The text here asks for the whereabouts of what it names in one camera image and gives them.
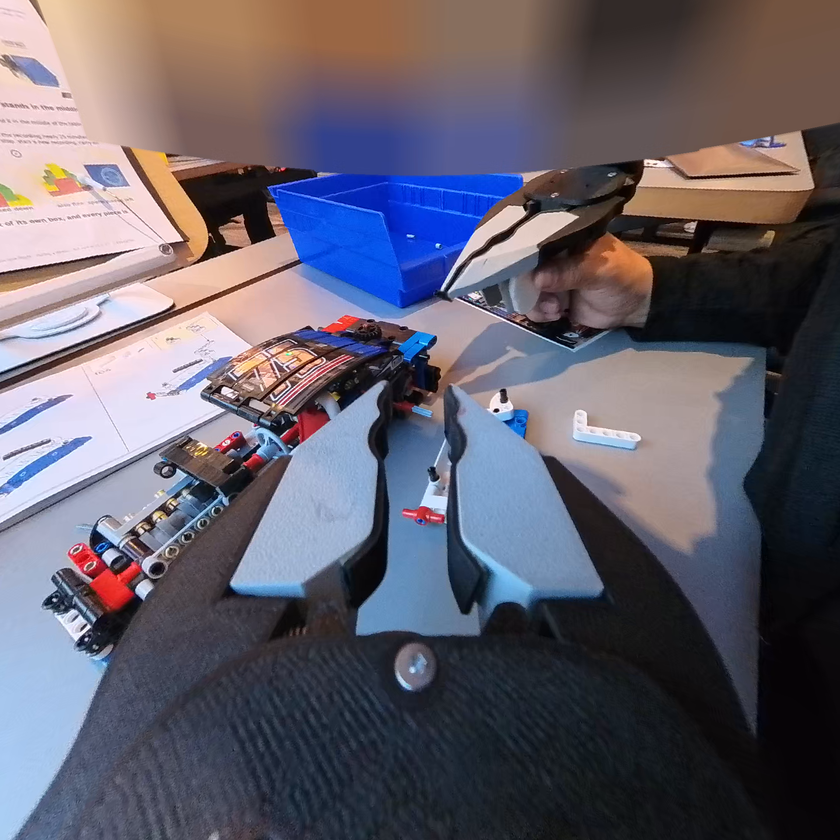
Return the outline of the person's right hand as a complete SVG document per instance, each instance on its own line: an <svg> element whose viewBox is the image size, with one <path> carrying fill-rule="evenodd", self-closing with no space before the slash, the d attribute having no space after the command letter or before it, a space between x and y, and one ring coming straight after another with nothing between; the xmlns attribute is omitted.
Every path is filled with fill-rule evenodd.
<svg viewBox="0 0 840 840"><path fill-rule="evenodd" d="M531 273L539 297L532 322L567 318L592 329L641 329L654 287L649 259L611 234L586 251L560 255Z"/></svg>

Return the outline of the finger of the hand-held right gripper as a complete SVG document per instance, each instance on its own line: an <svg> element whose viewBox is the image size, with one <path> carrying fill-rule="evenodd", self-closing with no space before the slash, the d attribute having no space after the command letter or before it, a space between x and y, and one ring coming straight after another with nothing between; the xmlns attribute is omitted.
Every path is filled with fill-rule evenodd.
<svg viewBox="0 0 840 840"><path fill-rule="evenodd" d="M467 239L441 286L462 298L496 286L503 298L525 298L514 280L541 261L599 238L621 210L620 196L522 196L493 207Z"/></svg>
<svg viewBox="0 0 840 840"><path fill-rule="evenodd" d="M531 219L522 205L504 206L479 225L449 271L441 291L477 291L504 284L533 268Z"/></svg>

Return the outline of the grey office table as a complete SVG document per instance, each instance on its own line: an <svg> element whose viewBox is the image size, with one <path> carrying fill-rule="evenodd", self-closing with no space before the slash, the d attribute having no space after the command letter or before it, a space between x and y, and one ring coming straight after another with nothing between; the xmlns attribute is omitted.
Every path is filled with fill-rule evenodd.
<svg viewBox="0 0 840 840"><path fill-rule="evenodd" d="M802 132L780 135L784 147L768 155L798 170L794 174L688 179L672 168L648 167L626 216L741 224L795 221L814 183Z"/></svg>

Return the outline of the person's right forearm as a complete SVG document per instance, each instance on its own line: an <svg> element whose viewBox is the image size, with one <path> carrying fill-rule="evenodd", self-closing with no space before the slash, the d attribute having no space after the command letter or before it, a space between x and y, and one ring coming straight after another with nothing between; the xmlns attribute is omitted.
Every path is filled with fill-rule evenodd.
<svg viewBox="0 0 840 840"><path fill-rule="evenodd" d="M657 256L640 342L746 343L787 351L812 305L838 295L838 221L796 229L764 249Z"/></svg>

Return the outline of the lego instruction booklet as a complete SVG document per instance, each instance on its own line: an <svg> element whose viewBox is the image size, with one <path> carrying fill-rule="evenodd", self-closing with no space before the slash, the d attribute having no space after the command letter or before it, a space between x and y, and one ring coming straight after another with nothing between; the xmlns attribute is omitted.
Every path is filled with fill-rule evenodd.
<svg viewBox="0 0 840 840"><path fill-rule="evenodd" d="M248 348L205 312L2 392L2 528L220 416L201 391Z"/></svg>

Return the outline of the holographic sticker sheet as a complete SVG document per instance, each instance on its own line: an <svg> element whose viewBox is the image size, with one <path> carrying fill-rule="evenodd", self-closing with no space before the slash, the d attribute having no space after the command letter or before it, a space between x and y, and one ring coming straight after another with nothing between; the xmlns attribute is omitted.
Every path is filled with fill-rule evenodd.
<svg viewBox="0 0 840 840"><path fill-rule="evenodd" d="M489 304L480 291L474 291L465 297L460 297L458 301L517 327L521 331L572 352L584 348L610 332L610 330L594 329L574 323L567 317L551 322L533 322L523 314L511 313L501 305Z"/></svg>

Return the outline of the blue white lego panel assembly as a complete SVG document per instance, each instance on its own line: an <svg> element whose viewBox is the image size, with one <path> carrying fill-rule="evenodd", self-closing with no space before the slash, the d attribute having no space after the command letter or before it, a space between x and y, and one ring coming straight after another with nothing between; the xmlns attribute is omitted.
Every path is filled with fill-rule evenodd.
<svg viewBox="0 0 840 840"><path fill-rule="evenodd" d="M527 436L529 412L514 406L507 388L500 388L492 396L487 411L520 438ZM445 524L450 470L449 446L444 438L435 461L427 468L427 486L421 502L415 508L402 510L405 519L420 526Z"/></svg>

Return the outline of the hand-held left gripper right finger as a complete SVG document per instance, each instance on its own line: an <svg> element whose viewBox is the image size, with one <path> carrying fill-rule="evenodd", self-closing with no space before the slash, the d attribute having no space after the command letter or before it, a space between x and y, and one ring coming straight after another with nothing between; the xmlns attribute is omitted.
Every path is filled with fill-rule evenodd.
<svg viewBox="0 0 840 840"><path fill-rule="evenodd" d="M447 567L458 609L590 601L604 584L540 452L456 385L444 394Z"/></svg>

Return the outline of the lego race car model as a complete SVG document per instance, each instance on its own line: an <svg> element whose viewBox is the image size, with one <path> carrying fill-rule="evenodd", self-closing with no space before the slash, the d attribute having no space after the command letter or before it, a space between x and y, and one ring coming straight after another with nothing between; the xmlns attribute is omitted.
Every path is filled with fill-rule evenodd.
<svg viewBox="0 0 840 840"><path fill-rule="evenodd" d="M166 446L154 473L171 484L139 512L102 516L86 542L67 552L42 603L74 649L110 656L157 581L272 462L303 442L378 382L392 388L398 416L431 416L422 406L441 370L438 337L385 321L344 316L247 349L209 375L201 397L249 422L211 446L182 436Z"/></svg>

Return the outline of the grey desk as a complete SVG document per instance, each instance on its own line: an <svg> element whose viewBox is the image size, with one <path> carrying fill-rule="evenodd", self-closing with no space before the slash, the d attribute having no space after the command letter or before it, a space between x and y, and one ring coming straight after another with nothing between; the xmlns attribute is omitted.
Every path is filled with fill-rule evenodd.
<svg viewBox="0 0 840 840"><path fill-rule="evenodd" d="M612 332L575 352L555 348L463 302L400 310L301 266L288 235L156 278L175 302L161 324L120 337L126 347L209 312L255 344L296 327L358 314L437 335L443 385L484 402L506 386L531 414L528 440L565 464L662 561L697 609L748 720L758 688L759 529L742 480L763 436L763 352L739 345L637 345ZM635 450L580 443L592 426L639 434ZM88 515L127 513L151 495L142 459L2 531L2 758L14 741L36 763L61 759L99 682L40 610L49 576Z"/></svg>

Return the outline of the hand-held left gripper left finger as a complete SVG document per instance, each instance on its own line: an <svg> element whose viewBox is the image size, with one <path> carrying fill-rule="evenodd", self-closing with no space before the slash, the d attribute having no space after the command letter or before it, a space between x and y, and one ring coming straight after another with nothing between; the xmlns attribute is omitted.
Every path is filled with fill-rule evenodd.
<svg viewBox="0 0 840 840"><path fill-rule="evenodd" d="M375 384L290 457L234 572L244 596L360 607L386 571L392 390Z"/></svg>

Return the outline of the person's black jacket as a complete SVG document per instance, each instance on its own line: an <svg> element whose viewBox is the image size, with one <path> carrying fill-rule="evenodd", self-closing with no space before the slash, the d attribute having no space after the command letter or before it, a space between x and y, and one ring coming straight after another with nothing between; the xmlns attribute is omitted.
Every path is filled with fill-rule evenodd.
<svg viewBox="0 0 840 840"><path fill-rule="evenodd" d="M763 531L759 729L782 838L838 838L838 124L805 133L816 190L797 234L827 234L749 488Z"/></svg>

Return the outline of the grey notebook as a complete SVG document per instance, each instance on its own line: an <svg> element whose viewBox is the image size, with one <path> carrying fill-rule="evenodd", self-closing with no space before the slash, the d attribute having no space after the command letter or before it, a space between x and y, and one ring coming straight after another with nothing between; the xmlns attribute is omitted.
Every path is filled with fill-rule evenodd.
<svg viewBox="0 0 840 840"><path fill-rule="evenodd" d="M799 174L796 166L784 163L761 150L739 143L704 148L665 157L678 173L691 179L721 179L751 176Z"/></svg>

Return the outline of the white L-shaped lego beam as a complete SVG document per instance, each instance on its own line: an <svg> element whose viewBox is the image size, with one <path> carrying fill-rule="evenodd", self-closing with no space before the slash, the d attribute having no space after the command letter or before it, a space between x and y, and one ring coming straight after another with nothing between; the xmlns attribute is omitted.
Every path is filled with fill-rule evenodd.
<svg viewBox="0 0 840 840"><path fill-rule="evenodd" d="M625 450L635 450L642 442L636 433L590 425L586 411L581 409L573 414L572 437L580 443Z"/></svg>

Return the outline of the blue plastic bin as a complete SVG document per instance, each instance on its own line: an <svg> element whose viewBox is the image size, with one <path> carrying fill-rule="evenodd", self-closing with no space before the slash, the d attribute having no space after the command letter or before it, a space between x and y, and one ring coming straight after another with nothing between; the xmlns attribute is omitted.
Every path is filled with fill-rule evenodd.
<svg viewBox="0 0 840 840"><path fill-rule="evenodd" d="M485 214L522 184L507 173L333 174L269 193L300 262L407 308L434 296Z"/></svg>

